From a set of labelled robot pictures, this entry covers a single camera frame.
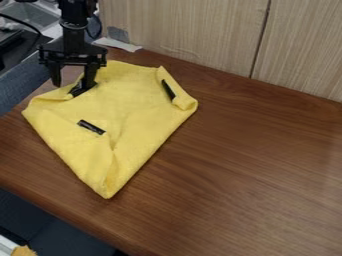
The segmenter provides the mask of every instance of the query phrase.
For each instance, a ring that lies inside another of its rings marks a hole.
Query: wooden surface
[[[104,27],[132,43],[249,76],[268,0],[101,0]]]
[[[342,1],[271,2],[253,78],[342,101]]]
[[[26,101],[0,119],[2,187],[131,255],[342,255],[339,103],[144,50],[110,58],[165,66],[198,112],[104,200],[20,115]]]

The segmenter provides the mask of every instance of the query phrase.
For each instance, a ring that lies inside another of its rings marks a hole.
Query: black cable
[[[13,17],[11,17],[11,16],[9,16],[9,15],[7,15],[7,14],[3,14],[3,13],[0,13],[0,17],[3,17],[3,18],[8,19],[8,20],[12,20],[12,21],[17,22],[17,23],[20,23],[20,24],[23,24],[23,25],[25,25],[26,27],[29,27],[29,28],[33,29],[35,32],[37,32],[37,34],[38,34],[39,36],[42,35],[42,33],[39,31],[39,29],[37,29],[35,26],[32,26],[31,24],[28,24],[28,23],[25,22],[25,21],[18,20],[18,19],[16,19],[16,18],[13,18]]]
[[[42,33],[36,27],[32,26],[31,24],[26,23],[25,21],[18,20],[16,18],[13,18],[13,17],[6,15],[6,14],[3,14],[3,13],[0,13],[0,17],[3,17],[3,18],[8,19],[8,20],[12,20],[12,21],[19,23],[19,24],[22,24],[22,25],[25,25],[26,27],[31,28],[32,30],[34,30],[37,33],[35,40],[31,44],[31,46],[25,51],[25,53],[23,54],[23,56],[20,59],[20,61],[24,60],[28,56],[28,54],[31,52],[32,48],[37,44],[40,37],[42,36]]]
[[[101,22],[101,20],[100,20],[100,18],[97,16],[97,15],[93,15],[92,16],[93,18],[94,18],[94,20],[96,20],[96,22],[100,25],[100,28],[99,28],[99,31],[97,31],[97,33],[95,34],[95,36],[93,36],[91,33],[90,33],[90,31],[89,31],[89,29],[88,29],[88,27],[86,28],[86,32],[87,32],[87,34],[88,34],[88,36],[90,37],[90,38],[92,38],[92,39],[97,39],[101,34],[102,34],[102,22]]]

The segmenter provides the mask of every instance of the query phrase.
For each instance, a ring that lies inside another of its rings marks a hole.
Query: folded towel
[[[163,67],[110,61],[95,87],[73,97],[78,81],[33,98],[23,115],[104,198],[119,191],[198,106]]]

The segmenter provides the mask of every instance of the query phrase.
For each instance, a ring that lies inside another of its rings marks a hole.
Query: wall
[[[146,49],[342,101],[341,0],[100,1]]]
[[[342,101],[342,1],[272,0],[253,78]]]
[[[105,26],[145,49],[249,76],[268,0],[101,0]]]

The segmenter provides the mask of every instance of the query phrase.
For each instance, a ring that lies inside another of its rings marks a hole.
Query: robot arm
[[[36,0],[16,0],[35,2]],[[96,10],[97,0],[58,0],[61,9],[60,25],[63,36],[51,43],[39,46],[39,62],[45,64],[52,82],[61,85],[61,68],[65,65],[84,66],[84,77],[70,92],[74,97],[96,85],[97,70],[106,66],[107,50],[85,42],[85,29],[88,18]]]

